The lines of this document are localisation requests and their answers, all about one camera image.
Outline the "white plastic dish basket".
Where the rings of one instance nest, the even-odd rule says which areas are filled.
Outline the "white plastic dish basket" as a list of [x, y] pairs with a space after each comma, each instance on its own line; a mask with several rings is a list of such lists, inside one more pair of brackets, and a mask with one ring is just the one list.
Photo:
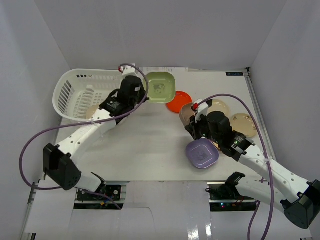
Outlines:
[[73, 122], [87, 121], [87, 110], [105, 101], [123, 80], [117, 70], [73, 69], [58, 81], [52, 104], [63, 118]]

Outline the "cream plate with black patch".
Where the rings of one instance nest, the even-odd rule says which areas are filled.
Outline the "cream plate with black patch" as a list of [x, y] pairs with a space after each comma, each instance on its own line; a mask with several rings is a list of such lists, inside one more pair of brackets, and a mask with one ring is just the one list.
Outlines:
[[211, 112], [216, 112], [216, 111], [222, 112], [226, 117], [228, 117], [230, 113], [230, 108], [222, 100], [212, 99], [212, 105], [208, 108], [207, 113], [209, 114]]

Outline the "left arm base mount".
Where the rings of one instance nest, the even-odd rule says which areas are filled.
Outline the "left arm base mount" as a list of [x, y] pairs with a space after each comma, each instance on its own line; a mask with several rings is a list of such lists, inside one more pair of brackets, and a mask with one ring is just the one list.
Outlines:
[[75, 210], [121, 210], [126, 199], [125, 185], [104, 185], [99, 195], [88, 193], [82, 189], [75, 196]]

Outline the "white square panda plate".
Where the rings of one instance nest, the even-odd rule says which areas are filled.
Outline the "white square panda plate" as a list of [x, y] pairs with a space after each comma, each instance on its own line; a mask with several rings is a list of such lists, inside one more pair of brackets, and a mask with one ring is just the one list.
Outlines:
[[97, 117], [97, 116], [94, 117], [94, 116], [95, 116], [95, 114], [96, 114], [96, 111], [97, 111], [99, 108], [100, 108], [100, 105], [99, 105], [99, 104], [90, 106], [90, 107], [87, 109], [86, 113], [85, 113], [86, 119], [87, 119], [87, 120], [91, 120], [91, 119], [97, 120], [98, 117]]

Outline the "red round plate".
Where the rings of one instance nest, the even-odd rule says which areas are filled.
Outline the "red round plate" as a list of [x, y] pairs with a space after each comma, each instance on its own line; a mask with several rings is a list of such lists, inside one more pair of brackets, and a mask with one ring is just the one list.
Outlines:
[[172, 113], [178, 114], [182, 107], [192, 102], [191, 96], [184, 91], [176, 91], [172, 101], [166, 103], [166, 107]]

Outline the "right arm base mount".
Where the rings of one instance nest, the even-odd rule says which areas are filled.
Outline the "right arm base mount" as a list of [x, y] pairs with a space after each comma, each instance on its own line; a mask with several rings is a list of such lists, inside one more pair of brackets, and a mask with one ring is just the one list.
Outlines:
[[205, 191], [209, 195], [212, 213], [254, 212], [257, 209], [255, 199], [240, 195], [234, 189], [228, 188], [224, 182], [209, 182]]

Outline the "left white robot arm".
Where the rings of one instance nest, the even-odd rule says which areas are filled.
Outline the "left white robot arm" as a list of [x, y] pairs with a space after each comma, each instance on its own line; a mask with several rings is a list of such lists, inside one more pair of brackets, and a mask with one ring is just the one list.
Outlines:
[[77, 188], [88, 191], [96, 200], [103, 198], [106, 193], [104, 179], [93, 172], [79, 170], [77, 162], [102, 135], [119, 125], [138, 104], [145, 102], [145, 95], [142, 80], [137, 76], [126, 76], [120, 88], [99, 105], [88, 124], [57, 145], [49, 143], [44, 147], [44, 173], [65, 191]]

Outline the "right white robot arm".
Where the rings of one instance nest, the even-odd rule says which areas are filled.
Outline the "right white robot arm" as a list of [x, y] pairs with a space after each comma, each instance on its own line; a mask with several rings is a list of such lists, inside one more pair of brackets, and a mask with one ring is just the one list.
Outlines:
[[233, 173], [225, 183], [226, 195], [236, 200], [240, 196], [255, 198], [281, 211], [295, 226], [308, 229], [320, 213], [320, 182], [309, 181], [266, 158], [263, 151], [243, 133], [233, 130], [223, 112], [208, 115], [193, 111], [179, 115], [185, 130], [194, 140], [210, 140], [220, 151], [236, 162], [250, 168], [270, 186], [259, 187], [243, 173]]

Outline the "yellow square plate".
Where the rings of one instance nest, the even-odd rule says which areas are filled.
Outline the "yellow square plate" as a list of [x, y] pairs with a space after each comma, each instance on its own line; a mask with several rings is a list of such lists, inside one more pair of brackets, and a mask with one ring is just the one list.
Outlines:
[[214, 141], [211, 141], [211, 142], [217, 148], [217, 150], [220, 151], [220, 147], [219, 147], [218, 143], [216, 143]]

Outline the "white paper sheet at back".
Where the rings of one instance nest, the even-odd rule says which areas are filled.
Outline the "white paper sheet at back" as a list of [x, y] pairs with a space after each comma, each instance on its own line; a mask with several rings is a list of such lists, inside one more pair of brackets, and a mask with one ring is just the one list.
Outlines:
[[151, 73], [151, 72], [185, 73], [189, 71], [189, 69], [185, 67], [141, 67], [140, 69], [144, 73]]

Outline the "brown square panda plate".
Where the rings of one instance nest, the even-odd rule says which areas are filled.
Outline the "brown square panda plate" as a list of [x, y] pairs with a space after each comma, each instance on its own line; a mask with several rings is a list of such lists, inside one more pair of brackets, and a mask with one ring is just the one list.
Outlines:
[[187, 103], [181, 108], [181, 110], [179, 112], [179, 118], [180, 118], [184, 127], [188, 126], [190, 124], [191, 117], [196, 116], [196, 113], [193, 111], [192, 107], [193, 107], [192, 102]]

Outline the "cream round floral plate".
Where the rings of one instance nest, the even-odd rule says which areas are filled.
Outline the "cream round floral plate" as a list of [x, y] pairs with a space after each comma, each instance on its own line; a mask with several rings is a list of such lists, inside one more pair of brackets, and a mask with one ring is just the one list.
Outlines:
[[230, 119], [230, 125], [234, 131], [244, 134], [248, 138], [257, 135], [257, 129], [250, 115], [246, 113], [236, 113]]

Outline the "green square panda plate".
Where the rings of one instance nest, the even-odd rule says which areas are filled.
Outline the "green square panda plate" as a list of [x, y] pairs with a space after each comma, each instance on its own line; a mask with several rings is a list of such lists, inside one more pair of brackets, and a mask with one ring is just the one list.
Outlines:
[[169, 72], [150, 72], [146, 75], [148, 80], [148, 102], [153, 104], [166, 104], [176, 95], [176, 80]]

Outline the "purple square panda plate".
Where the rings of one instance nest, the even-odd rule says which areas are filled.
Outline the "purple square panda plate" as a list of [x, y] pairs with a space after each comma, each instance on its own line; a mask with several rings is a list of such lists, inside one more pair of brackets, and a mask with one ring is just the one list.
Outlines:
[[220, 157], [216, 146], [206, 138], [190, 142], [185, 148], [185, 154], [192, 165], [198, 169], [209, 168]]

